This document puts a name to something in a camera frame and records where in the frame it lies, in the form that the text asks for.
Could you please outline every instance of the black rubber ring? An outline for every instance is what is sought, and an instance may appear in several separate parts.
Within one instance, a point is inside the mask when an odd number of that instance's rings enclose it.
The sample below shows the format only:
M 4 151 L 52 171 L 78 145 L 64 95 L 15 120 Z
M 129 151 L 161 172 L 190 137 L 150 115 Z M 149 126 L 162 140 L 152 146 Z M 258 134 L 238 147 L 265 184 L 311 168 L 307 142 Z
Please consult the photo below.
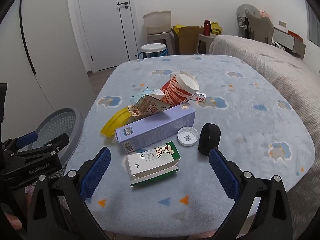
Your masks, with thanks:
M 199 152 L 209 156 L 213 148 L 217 148 L 220 142 L 221 131 L 218 125 L 206 123 L 201 130 L 199 138 Z

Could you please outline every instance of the white stool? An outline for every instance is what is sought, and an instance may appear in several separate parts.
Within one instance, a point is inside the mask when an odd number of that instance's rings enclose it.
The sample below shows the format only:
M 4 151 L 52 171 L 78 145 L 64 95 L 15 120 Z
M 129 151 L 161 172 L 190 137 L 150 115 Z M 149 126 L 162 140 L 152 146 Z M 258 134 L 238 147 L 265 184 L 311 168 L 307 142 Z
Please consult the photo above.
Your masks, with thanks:
M 198 36 L 198 42 L 197 42 L 197 46 L 196 46 L 196 54 L 200 54 L 199 51 L 199 45 L 200 45 L 200 41 L 205 42 L 205 53 L 209 54 L 209 48 L 211 43 L 214 41 L 215 37 L 217 37 L 217 35 L 215 34 L 210 34 L 210 36 L 205 36 L 203 34 L 199 34 Z
M 162 43 L 151 43 L 146 44 L 141 47 L 141 52 L 138 54 L 138 59 L 140 54 L 142 53 L 142 58 L 148 58 L 148 57 L 161 57 L 161 56 L 167 56 L 168 50 Z
M 164 43 L 166 44 L 168 55 L 172 56 L 173 53 L 173 46 L 172 46 L 172 38 L 171 34 L 169 33 L 161 33 L 161 34 L 150 34 L 147 35 L 147 41 L 148 43 L 155 43 L 155 41 L 158 40 L 164 40 Z

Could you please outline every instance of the light blue tablecloth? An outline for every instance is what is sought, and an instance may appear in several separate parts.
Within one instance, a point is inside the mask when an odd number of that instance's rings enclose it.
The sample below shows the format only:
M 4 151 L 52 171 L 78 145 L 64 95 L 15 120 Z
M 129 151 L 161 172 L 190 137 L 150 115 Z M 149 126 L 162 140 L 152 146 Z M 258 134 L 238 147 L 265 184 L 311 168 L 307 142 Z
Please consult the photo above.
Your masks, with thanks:
M 145 87 L 162 87 L 170 73 L 185 70 L 196 76 L 205 103 L 190 101 L 196 110 L 194 127 L 219 125 L 219 150 L 227 160 L 255 177 L 278 174 L 286 190 L 308 171 L 315 158 L 312 139 L 284 97 L 245 62 L 229 56 L 181 55 L 141 59 L 121 64 L 112 73 L 84 123 L 81 141 L 67 171 L 94 158 L 103 146 L 111 164 L 86 204 L 100 226 L 136 236 L 169 237 L 217 229 L 234 204 L 228 199 L 208 157 L 179 144 L 176 135 L 146 149 L 173 141 L 181 155 L 180 171 L 143 187 L 130 187 L 124 166 L 126 152 L 115 138 L 100 134 L 105 123 Z M 259 199 L 249 215 L 256 212 Z

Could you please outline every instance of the gray basket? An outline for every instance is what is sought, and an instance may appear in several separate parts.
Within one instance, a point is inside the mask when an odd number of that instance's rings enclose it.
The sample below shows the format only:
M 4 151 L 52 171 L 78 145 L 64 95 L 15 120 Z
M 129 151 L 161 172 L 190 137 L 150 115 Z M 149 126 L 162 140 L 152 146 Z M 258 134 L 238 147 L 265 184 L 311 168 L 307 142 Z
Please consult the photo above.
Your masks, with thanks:
M 84 119 L 82 114 L 71 108 L 63 108 L 49 115 L 36 129 L 38 140 L 28 146 L 28 150 L 42 147 L 47 142 L 66 133 L 69 136 L 69 144 L 64 147 L 58 156 L 64 166 L 79 144 Z

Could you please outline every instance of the human hand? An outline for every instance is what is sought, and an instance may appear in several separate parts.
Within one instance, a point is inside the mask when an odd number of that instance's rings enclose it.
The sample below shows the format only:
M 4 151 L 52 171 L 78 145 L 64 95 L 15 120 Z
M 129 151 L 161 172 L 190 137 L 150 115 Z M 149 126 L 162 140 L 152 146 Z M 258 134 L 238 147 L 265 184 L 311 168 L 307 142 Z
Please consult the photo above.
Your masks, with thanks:
M 27 212 L 30 207 L 31 198 L 32 198 L 32 196 L 29 193 L 26 193 Z M 17 217 L 15 217 L 14 215 L 11 215 L 11 214 L 7 214 L 7 213 L 5 213 L 5 216 L 7 217 L 8 221 L 10 222 L 10 224 L 12 225 L 12 227 L 14 229 L 19 230 L 22 228 L 22 223 Z

